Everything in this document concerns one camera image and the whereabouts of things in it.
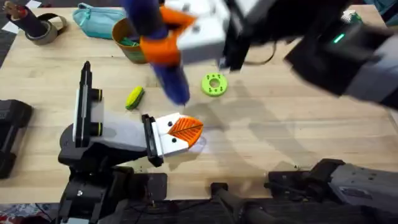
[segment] green gear-shaped disc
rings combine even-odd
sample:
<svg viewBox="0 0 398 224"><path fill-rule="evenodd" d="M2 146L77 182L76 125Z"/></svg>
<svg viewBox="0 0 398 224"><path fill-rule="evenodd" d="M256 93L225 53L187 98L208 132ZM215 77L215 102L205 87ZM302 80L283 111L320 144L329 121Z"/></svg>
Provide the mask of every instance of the green gear-shaped disc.
<svg viewBox="0 0 398 224"><path fill-rule="evenodd" d="M211 82L218 82L217 87L212 87ZM201 89L209 96L221 96L228 87L228 81L224 75L220 73L209 73L201 80Z"/></svg>

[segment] yellow cup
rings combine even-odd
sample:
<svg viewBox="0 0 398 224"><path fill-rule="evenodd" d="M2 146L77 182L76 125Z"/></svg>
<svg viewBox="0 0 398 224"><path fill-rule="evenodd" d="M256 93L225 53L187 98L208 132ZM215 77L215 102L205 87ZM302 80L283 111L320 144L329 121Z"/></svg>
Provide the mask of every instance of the yellow cup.
<svg viewBox="0 0 398 224"><path fill-rule="evenodd" d="M128 19L124 18L113 26L112 39L116 42L120 49L122 49L123 53L130 61L138 64L147 63L139 45L125 46L120 44L120 41L122 41L123 38L134 35L133 30L134 29L132 28L132 25L130 25Z"/></svg>

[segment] cable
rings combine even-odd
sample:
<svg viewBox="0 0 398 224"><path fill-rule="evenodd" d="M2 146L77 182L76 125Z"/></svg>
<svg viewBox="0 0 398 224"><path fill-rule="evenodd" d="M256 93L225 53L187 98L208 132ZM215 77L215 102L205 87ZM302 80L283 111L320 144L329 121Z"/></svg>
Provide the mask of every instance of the cable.
<svg viewBox="0 0 398 224"><path fill-rule="evenodd" d="M144 212L141 212L141 213L138 215L137 220L136 220L136 222L135 222L134 224L137 224L137 223L139 222L139 220L141 219L142 214L144 214Z"/></svg>
<svg viewBox="0 0 398 224"><path fill-rule="evenodd" d="M48 215L47 212L45 212L42 208L40 208L38 203L35 203L35 205L45 216L47 216L47 218L49 218L49 221L52 221L52 218L50 217L50 215Z"/></svg>
<svg viewBox="0 0 398 224"><path fill-rule="evenodd" d="M275 56L276 43L277 42L278 42L277 40L274 41L274 44L272 45L272 55L267 60L265 60L263 62L248 62L248 61L245 61L245 62L243 62L243 64L244 65L249 65L249 66L260 66L260 65L265 65L266 63L270 62Z"/></svg>
<svg viewBox="0 0 398 224"><path fill-rule="evenodd" d="M176 211L176 213L180 213L180 212L186 211L186 210L188 210L188 209L191 209L191 208L193 208L193 207L197 207L197 206L200 206L200 205L205 205L205 204L208 204L208 203L210 203L210 202L211 202L211 199L205 200L204 202L198 202L198 203L196 203L196 204L189 205L189 206L187 206L187 207L185 207L185 208L179 209L178 211ZM174 212L169 212L169 211L167 211L167 212L146 212L145 209L139 210L139 209L136 209L136 208L134 208L134 207L131 207L131 208L132 208L134 211L136 211L136 212L144 213L144 214L146 214L146 215L164 215L164 214L171 214L171 213L174 213Z"/></svg>

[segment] teal pouch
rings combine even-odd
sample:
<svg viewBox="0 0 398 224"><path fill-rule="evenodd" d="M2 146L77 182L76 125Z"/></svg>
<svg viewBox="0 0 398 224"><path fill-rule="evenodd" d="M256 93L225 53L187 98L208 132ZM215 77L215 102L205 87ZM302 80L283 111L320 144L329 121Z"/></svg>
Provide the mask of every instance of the teal pouch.
<svg viewBox="0 0 398 224"><path fill-rule="evenodd" d="M126 13L119 9L93 7L79 3L78 10L73 12L73 20L89 37L112 39L113 26L126 17Z"/></svg>

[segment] wooden table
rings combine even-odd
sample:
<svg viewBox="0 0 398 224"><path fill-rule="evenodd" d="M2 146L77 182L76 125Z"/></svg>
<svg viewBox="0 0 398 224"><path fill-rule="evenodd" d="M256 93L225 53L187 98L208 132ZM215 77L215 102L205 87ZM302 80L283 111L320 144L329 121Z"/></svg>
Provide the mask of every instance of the wooden table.
<svg viewBox="0 0 398 224"><path fill-rule="evenodd" d="M373 6L354 6L367 23L383 26ZM179 111L205 124L191 152L166 159L160 168L146 158L129 162L137 172L166 172L168 199L208 198L212 182L227 182L233 193L269 197L262 187L272 170L310 169L322 158L343 159L359 166L398 171L396 125L388 111L351 98L337 99L294 75L283 57L291 45L278 44L267 65L227 74L229 90L210 98L201 78L217 71L213 61L185 67L191 99L185 108L166 99L148 65L134 65L111 40L89 38L72 20L75 9L54 12L70 26L54 43L38 47L20 32L0 70L0 98L15 98L35 108L11 178L0 181L1 203L58 202L69 170L58 163L59 138L73 121L80 70L89 60L93 86L104 90L106 108L127 112L129 92L142 85L142 113L158 117ZM248 59L261 60L271 47L251 49Z"/></svg>

